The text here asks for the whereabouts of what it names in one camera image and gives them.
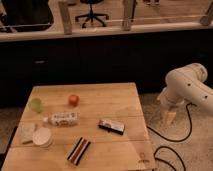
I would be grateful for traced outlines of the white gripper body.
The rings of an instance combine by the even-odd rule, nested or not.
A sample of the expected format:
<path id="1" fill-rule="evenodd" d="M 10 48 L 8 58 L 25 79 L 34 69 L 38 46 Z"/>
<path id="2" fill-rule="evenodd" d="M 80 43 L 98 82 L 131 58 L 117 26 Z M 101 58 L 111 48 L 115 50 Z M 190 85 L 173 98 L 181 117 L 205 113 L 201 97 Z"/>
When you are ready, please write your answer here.
<path id="1" fill-rule="evenodd" d="M 160 102 L 160 110 L 162 114 L 175 112 L 176 109 L 184 104 L 184 98 L 165 87 L 158 95 L 157 100 Z"/>

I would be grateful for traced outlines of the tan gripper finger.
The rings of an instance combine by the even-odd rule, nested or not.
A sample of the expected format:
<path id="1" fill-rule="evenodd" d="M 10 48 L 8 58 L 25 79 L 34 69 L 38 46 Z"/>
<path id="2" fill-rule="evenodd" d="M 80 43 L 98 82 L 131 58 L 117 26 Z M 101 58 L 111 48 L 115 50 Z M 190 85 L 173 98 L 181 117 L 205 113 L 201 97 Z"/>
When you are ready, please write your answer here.
<path id="1" fill-rule="evenodd" d="M 176 116 L 175 111 L 164 110 L 162 112 L 163 124 L 166 125 L 166 126 L 169 126 L 173 122 L 173 120 L 175 119 L 175 116 Z"/>

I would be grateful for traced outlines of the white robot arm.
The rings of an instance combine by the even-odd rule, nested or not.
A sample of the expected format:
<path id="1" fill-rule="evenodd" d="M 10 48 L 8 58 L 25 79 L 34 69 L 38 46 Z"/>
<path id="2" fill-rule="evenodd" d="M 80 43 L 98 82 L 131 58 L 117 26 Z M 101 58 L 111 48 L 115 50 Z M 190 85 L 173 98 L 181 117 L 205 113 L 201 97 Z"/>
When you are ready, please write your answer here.
<path id="1" fill-rule="evenodd" d="M 192 63 L 167 73 L 166 86 L 157 97 L 164 125 L 172 123 L 176 109 L 186 100 L 213 114 L 213 89 L 204 84 L 207 77 L 207 69 L 200 63 Z"/>

